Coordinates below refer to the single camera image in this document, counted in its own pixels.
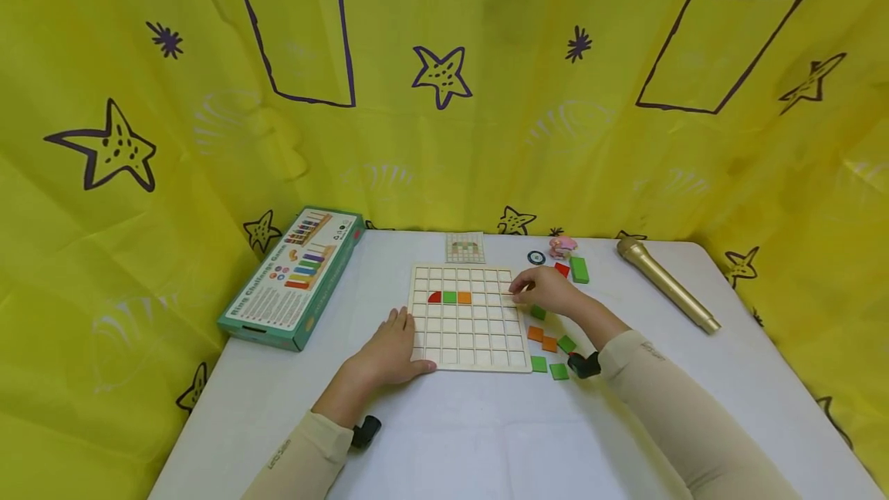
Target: green square tile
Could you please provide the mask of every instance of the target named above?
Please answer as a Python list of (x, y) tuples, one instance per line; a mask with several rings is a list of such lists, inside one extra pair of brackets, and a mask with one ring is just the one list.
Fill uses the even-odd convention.
[(531, 317), (544, 320), (546, 318), (546, 309), (539, 306), (531, 306)]
[(549, 372), (552, 373), (554, 380), (568, 380), (568, 367), (565, 363), (551, 363)]
[(546, 372), (546, 358), (539, 355), (531, 355), (531, 369), (536, 373)]
[(562, 348), (562, 351), (565, 353), (572, 353), (574, 351), (574, 348), (577, 347), (577, 344), (575, 344), (574, 341), (567, 335), (559, 338), (558, 342), (556, 343), (558, 344), (558, 347)]

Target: orange square tile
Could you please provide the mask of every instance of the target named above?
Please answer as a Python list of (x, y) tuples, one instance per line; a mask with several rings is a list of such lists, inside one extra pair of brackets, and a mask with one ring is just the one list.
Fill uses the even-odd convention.
[(528, 339), (534, 342), (542, 342), (543, 329), (538, 328), (538, 326), (528, 326)]
[(551, 337), (551, 336), (544, 336), (543, 337), (543, 347), (540, 349), (543, 349), (544, 352), (555, 353), (556, 352), (556, 338)]

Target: green rectangular block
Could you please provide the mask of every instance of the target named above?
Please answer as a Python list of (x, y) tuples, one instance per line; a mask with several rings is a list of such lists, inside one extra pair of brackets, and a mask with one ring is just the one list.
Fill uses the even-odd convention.
[(554, 380), (568, 380), (568, 367), (565, 366), (565, 363), (551, 363), (549, 372)]
[(568, 337), (568, 335), (562, 336), (556, 343), (558, 344), (558, 347), (562, 348), (562, 351), (565, 353), (572, 353), (574, 351), (574, 348), (577, 347), (577, 344), (575, 344), (574, 341)]
[(531, 355), (531, 369), (536, 373), (545, 373), (546, 358), (539, 355)]
[(578, 284), (590, 283), (590, 273), (586, 271), (586, 261), (583, 258), (572, 256), (568, 259), (568, 264), (571, 265), (571, 278), (574, 282)]
[(546, 309), (539, 306), (531, 306), (531, 317), (544, 320), (546, 318)]

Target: hand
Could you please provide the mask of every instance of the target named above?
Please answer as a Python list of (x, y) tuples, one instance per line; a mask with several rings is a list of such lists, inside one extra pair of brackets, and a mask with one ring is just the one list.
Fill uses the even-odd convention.
[(574, 288), (567, 278), (551, 266), (536, 266), (522, 271), (509, 285), (509, 291), (516, 303), (533, 303), (569, 319), (582, 312), (587, 303), (596, 302)]
[(372, 387), (406, 383), (435, 370), (433, 361), (411, 361), (413, 352), (414, 317), (407, 312), (407, 307), (402, 307), (400, 311), (390, 311), (388, 319), (346, 365), (356, 371), (359, 378), (368, 379)]

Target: left hand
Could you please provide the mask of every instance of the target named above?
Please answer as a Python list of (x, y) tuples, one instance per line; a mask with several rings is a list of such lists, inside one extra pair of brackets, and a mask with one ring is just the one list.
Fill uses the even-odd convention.
[(406, 383), (435, 370), (433, 361), (411, 361), (413, 352), (414, 317), (407, 307), (402, 307), (390, 311), (388, 319), (346, 364), (357, 375), (367, 378), (372, 387)]

